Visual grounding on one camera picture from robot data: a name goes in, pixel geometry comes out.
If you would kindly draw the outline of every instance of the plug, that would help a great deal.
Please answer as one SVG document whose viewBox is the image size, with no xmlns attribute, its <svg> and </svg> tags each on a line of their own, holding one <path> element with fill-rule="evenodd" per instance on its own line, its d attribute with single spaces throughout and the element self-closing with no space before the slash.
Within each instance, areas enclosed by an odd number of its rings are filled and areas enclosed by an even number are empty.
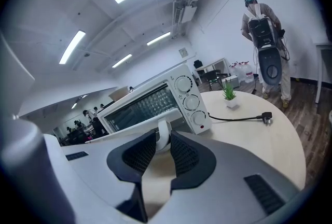
<svg viewBox="0 0 332 224">
<path fill-rule="evenodd" d="M 263 119 L 263 123 L 271 123 L 270 119 L 272 118 L 272 113 L 270 111 L 262 113 L 261 118 Z"/>
</svg>

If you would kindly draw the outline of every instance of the wooden floor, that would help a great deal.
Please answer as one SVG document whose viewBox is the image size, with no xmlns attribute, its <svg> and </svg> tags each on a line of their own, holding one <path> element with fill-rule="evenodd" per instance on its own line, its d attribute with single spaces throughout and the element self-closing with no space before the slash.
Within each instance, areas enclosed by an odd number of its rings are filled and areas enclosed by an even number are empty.
<svg viewBox="0 0 332 224">
<path fill-rule="evenodd" d="M 241 83 L 236 90 L 251 93 L 255 83 Z M 204 82 L 198 86 L 200 92 L 209 91 L 209 84 Z M 218 83 L 212 85 L 213 90 L 221 90 Z M 256 81 L 256 96 L 263 97 L 262 85 Z M 280 85 L 273 88 L 268 101 L 279 108 L 296 129 L 306 157 L 306 185 L 315 181 L 324 168 L 324 158 L 331 138 L 331 125 L 328 120 L 332 110 L 332 90 L 322 88 L 320 103 L 315 103 L 316 85 L 292 81 L 292 100 L 287 109 L 282 108 Z"/>
</svg>

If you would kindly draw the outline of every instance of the round table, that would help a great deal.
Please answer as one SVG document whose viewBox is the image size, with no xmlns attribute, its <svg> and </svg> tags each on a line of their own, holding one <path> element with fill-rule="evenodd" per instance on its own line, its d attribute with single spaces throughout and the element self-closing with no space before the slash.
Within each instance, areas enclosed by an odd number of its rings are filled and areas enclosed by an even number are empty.
<svg viewBox="0 0 332 224">
<path fill-rule="evenodd" d="M 302 143 L 288 118 L 273 104 L 255 95 L 236 91 L 238 106 L 228 108 L 222 91 L 201 93 L 211 116 L 238 119 L 272 112 L 271 124 L 262 120 L 226 122 L 212 119 L 211 129 L 199 134 L 237 145 L 276 168 L 300 190 L 306 182 L 306 160 Z M 175 166 L 169 151 L 156 154 L 142 177 L 142 191 L 149 217 L 170 198 L 170 183 Z"/>
</svg>

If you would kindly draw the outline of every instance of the power cord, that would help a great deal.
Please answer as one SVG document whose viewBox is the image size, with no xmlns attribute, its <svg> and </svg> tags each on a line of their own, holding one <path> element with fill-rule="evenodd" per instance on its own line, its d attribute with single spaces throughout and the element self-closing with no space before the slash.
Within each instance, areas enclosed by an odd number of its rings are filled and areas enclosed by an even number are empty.
<svg viewBox="0 0 332 224">
<path fill-rule="evenodd" d="M 217 118 L 217 117 L 213 117 L 209 114 L 209 117 L 215 120 L 219 120 L 219 121 L 228 121 L 228 122 L 234 122 L 234 121 L 245 121 L 245 120 L 254 120 L 254 119 L 262 119 L 263 123 L 271 123 L 270 119 L 272 118 L 272 113 L 267 111 L 265 113 L 262 113 L 261 115 L 258 115 L 256 117 L 249 117 L 249 118 L 240 118 L 240 119 L 222 119 L 222 118 Z"/>
</svg>

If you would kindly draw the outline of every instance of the white toaster oven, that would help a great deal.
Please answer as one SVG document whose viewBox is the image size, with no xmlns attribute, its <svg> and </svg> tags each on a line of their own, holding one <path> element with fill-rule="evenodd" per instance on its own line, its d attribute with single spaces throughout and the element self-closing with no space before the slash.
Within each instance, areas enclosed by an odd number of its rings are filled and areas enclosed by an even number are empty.
<svg viewBox="0 0 332 224">
<path fill-rule="evenodd" d="M 158 128 L 158 121 L 163 119 L 173 130 L 182 124 L 185 132 L 194 134 L 211 127 L 208 112 L 187 65 L 171 69 L 135 89 L 99 112 L 98 118 L 109 135 L 93 141 L 147 132 Z"/>
</svg>

